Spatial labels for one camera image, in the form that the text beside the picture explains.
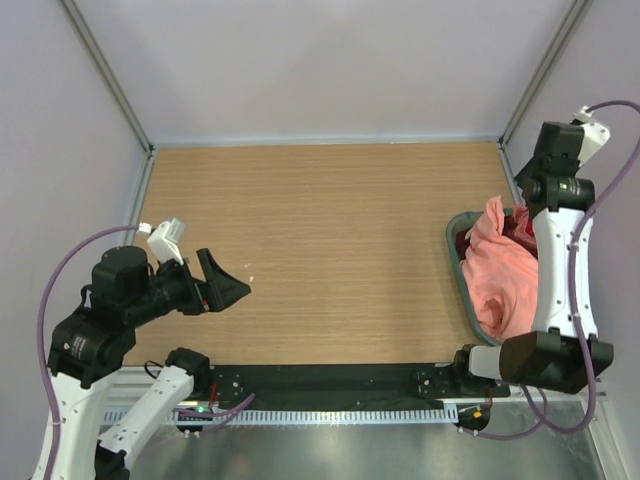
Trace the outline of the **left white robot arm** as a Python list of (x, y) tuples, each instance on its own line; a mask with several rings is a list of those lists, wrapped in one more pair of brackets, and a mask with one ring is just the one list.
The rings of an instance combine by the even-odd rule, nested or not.
[(108, 431), (100, 430), (108, 393), (136, 344), (137, 328), (173, 311), (222, 312), (250, 294), (250, 286), (225, 272), (209, 250), (197, 255), (204, 279), (176, 260), (153, 269), (137, 246), (112, 248), (93, 267), (82, 305), (52, 332), (45, 364), (50, 416), (35, 478), (127, 479), (174, 408), (210, 392), (209, 358), (176, 348), (129, 412)]

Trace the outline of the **teal plastic basket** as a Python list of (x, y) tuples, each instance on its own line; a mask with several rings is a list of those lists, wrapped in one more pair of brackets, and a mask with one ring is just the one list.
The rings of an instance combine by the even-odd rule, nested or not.
[(475, 310), (461, 269), (462, 256), (460, 252), (462, 243), (458, 241), (458, 235), (460, 233), (465, 235), (479, 219), (480, 215), (480, 212), (467, 211), (453, 216), (445, 229), (445, 240), (447, 243), (453, 275), (462, 300), (465, 316), (471, 330), (482, 344), (487, 346), (500, 346), (501, 342), (487, 334), (481, 327), (475, 315)]

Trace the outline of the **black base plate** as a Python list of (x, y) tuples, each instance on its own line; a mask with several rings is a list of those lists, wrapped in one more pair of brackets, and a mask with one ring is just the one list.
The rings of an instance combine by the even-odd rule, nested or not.
[(365, 398), (507, 398), (493, 380), (461, 379), (451, 364), (218, 365), (211, 370), (218, 398), (253, 394), (264, 402)]

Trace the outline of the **dark red t shirt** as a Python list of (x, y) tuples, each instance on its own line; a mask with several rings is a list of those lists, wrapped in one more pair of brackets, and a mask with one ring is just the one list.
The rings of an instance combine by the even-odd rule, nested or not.
[[(529, 219), (527, 208), (505, 216), (502, 235), (523, 247), (534, 258), (538, 257), (533, 225)], [(471, 228), (464, 229), (456, 234), (455, 250), (461, 260), (466, 258), (466, 250), (470, 246), (470, 237)]]

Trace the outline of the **pink t shirt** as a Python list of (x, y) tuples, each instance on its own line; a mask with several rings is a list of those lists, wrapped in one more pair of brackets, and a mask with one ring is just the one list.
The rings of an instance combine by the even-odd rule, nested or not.
[(499, 341), (531, 330), (538, 287), (538, 257), (502, 235), (506, 215), (500, 196), (487, 200), (461, 261), (475, 315)]

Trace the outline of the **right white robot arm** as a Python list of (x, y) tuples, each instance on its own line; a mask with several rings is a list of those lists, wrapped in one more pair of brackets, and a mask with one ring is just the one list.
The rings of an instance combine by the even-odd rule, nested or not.
[(538, 251), (538, 295), (530, 332), (498, 346), (465, 345), (450, 372), (453, 389), (472, 396), (487, 379), (577, 394), (613, 361), (591, 309), (589, 241), (595, 203), (581, 167), (609, 140), (607, 126), (581, 114), (545, 122), (528, 163), (516, 176)]

